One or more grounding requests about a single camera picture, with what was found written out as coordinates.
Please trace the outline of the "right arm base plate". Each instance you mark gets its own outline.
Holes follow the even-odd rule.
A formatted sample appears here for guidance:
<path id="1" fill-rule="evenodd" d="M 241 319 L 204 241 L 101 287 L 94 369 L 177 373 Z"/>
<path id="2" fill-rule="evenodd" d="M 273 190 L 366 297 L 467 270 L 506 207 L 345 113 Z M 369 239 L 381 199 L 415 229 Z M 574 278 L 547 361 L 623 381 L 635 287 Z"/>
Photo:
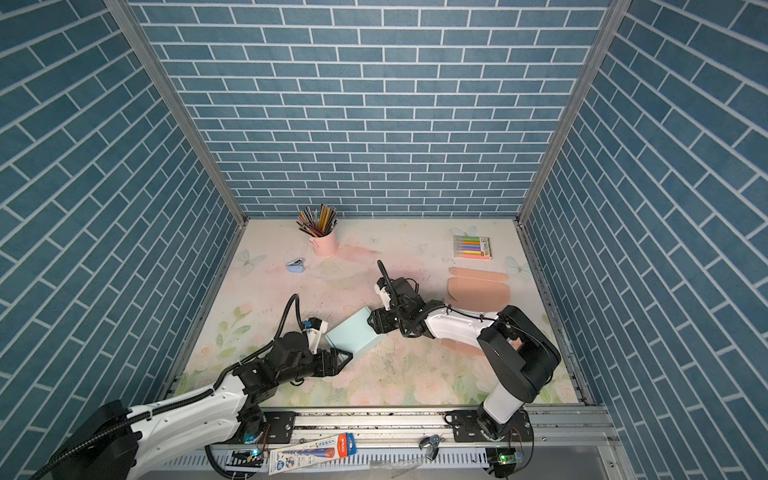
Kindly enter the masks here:
<path id="1" fill-rule="evenodd" d="M 458 443 L 472 442 L 530 442 L 533 437 L 528 412 L 521 408 L 505 423 L 497 423 L 480 407 L 457 409 L 443 415 Z"/>

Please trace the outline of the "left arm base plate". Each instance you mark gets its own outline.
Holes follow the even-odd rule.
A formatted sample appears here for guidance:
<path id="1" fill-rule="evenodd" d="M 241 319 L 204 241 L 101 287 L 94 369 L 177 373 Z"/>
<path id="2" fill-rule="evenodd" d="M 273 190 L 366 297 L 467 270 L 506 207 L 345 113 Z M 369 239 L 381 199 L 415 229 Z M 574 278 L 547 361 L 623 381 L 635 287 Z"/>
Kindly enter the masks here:
<path id="1" fill-rule="evenodd" d="M 288 410 L 260 412 L 244 420 L 235 433 L 220 441 L 226 445 L 287 445 L 290 443 L 297 413 Z"/>

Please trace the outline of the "bundle of coloured pencils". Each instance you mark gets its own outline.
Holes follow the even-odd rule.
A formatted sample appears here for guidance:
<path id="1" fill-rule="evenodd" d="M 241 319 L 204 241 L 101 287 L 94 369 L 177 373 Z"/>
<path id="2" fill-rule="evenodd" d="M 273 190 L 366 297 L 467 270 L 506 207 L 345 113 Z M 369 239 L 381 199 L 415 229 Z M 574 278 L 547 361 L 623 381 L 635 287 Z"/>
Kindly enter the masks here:
<path id="1" fill-rule="evenodd" d="M 337 224 L 337 211 L 334 207 L 321 204 L 317 210 L 310 206 L 299 211 L 296 219 L 298 228 L 313 238 L 330 235 Z"/>

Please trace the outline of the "light blue paper box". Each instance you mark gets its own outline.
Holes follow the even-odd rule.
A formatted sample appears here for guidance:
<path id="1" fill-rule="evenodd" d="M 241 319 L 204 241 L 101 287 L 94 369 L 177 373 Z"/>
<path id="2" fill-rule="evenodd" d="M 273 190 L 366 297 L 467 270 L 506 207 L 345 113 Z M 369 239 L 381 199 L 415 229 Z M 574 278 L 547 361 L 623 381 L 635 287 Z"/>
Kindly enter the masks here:
<path id="1" fill-rule="evenodd" d="M 378 346 L 385 339 L 385 336 L 377 334 L 368 324 L 370 316 L 371 310 L 368 307 L 363 307 L 339 323 L 325 335 L 329 345 L 351 353 L 353 361 Z"/>

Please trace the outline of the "small metal clip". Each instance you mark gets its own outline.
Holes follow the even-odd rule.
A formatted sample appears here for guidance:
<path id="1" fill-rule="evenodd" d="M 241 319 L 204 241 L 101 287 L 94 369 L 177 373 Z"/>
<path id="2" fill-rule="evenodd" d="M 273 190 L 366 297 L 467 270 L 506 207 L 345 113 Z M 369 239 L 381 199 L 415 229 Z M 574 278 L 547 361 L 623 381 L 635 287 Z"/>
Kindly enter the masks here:
<path id="1" fill-rule="evenodd" d="M 418 446 L 423 452 L 426 462 L 432 462 L 436 459 L 442 441 L 443 437 L 437 434 L 425 436 L 419 441 Z"/>

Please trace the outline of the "aluminium mounting rail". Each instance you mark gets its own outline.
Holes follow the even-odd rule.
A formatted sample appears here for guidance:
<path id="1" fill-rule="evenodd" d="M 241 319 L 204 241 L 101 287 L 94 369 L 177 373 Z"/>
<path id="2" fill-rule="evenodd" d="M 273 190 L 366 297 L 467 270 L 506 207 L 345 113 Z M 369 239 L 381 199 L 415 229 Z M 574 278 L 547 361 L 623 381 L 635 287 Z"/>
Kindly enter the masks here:
<path id="1" fill-rule="evenodd" d="M 526 455 L 538 458 L 550 447 L 585 447 L 597 450 L 611 479 L 631 479 L 626 452 L 604 407 L 585 405 L 528 405 L 534 437 L 530 442 L 458 443 L 443 415 L 458 407 L 307 407 L 297 408 L 289 444 L 352 433 L 361 449 L 415 449 L 425 436 L 441 435 L 441 451 L 475 448 L 479 451 L 523 446 Z"/>

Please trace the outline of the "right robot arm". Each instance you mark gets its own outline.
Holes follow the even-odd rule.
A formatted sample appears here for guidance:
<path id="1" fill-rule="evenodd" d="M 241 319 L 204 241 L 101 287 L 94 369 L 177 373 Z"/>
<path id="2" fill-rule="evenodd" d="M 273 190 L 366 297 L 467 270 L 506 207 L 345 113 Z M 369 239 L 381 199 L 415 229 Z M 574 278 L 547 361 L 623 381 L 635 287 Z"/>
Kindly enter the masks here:
<path id="1" fill-rule="evenodd" d="M 464 312 L 425 301 L 408 279 L 386 275 L 375 291 L 383 303 L 368 318 L 375 333 L 397 330 L 405 338 L 452 340 L 483 352 L 497 385 L 478 407 L 476 423 L 491 440 L 508 433 L 513 415 L 538 397 L 561 362 L 557 347 L 516 306 L 497 313 Z"/>

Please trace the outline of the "pink pencil bucket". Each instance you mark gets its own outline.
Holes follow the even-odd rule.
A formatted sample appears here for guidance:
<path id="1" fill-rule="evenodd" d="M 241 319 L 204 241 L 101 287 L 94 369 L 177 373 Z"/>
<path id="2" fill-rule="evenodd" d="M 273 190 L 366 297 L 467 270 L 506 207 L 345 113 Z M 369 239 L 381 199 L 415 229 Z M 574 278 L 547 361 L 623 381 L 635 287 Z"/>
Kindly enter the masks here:
<path id="1" fill-rule="evenodd" d="M 311 237 L 308 239 L 314 254 L 319 258 L 328 258 L 335 255 L 339 249 L 339 243 L 335 232 L 331 232 L 322 237 Z"/>

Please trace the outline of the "pack of coloured markers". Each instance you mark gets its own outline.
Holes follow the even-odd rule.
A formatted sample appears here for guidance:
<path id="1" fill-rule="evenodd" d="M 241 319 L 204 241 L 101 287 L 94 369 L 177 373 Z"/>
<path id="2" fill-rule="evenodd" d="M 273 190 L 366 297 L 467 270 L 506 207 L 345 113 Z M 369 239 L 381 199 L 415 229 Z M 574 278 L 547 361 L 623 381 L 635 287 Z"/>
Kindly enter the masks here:
<path id="1" fill-rule="evenodd" d="M 453 252 L 457 258 L 490 260 L 493 257 L 490 238 L 482 236 L 454 235 Z"/>

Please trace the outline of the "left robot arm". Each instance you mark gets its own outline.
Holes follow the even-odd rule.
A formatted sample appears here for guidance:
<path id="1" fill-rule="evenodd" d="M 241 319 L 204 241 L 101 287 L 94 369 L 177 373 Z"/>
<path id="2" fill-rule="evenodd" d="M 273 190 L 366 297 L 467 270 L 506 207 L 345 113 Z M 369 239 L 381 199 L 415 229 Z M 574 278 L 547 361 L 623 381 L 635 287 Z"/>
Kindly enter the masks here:
<path id="1" fill-rule="evenodd" d="M 103 405 L 33 476 L 137 479 L 213 444 L 259 445 L 268 429 L 260 405 L 281 384 L 336 376 L 352 358 L 337 348 L 311 350 L 306 333 L 288 332 L 226 367 L 210 386 L 130 408 Z"/>

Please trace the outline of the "red blue white package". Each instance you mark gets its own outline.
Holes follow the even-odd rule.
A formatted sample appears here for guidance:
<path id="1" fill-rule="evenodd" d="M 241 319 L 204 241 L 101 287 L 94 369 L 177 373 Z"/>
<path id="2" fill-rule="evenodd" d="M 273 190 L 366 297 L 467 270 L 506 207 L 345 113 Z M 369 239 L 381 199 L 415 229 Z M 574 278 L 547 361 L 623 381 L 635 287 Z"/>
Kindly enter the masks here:
<path id="1" fill-rule="evenodd" d="M 356 452 L 356 439 L 352 433 L 288 445 L 270 451 L 268 474 L 276 475 L 345 459 L 355 455 Z"/>

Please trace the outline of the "pink paper box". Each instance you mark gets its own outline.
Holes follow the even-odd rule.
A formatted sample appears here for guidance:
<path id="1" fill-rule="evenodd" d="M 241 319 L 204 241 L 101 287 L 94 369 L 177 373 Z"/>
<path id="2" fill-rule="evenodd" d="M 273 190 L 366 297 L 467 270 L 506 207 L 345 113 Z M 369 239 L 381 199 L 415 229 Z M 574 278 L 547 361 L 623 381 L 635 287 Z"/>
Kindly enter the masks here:
<path id="1" fill-rule="evenodd" d="M 449 274 L 448 296 L 460 310 L 497 313 L 511 302 L 506 274 L 460 267 L 450 267 Z"/>

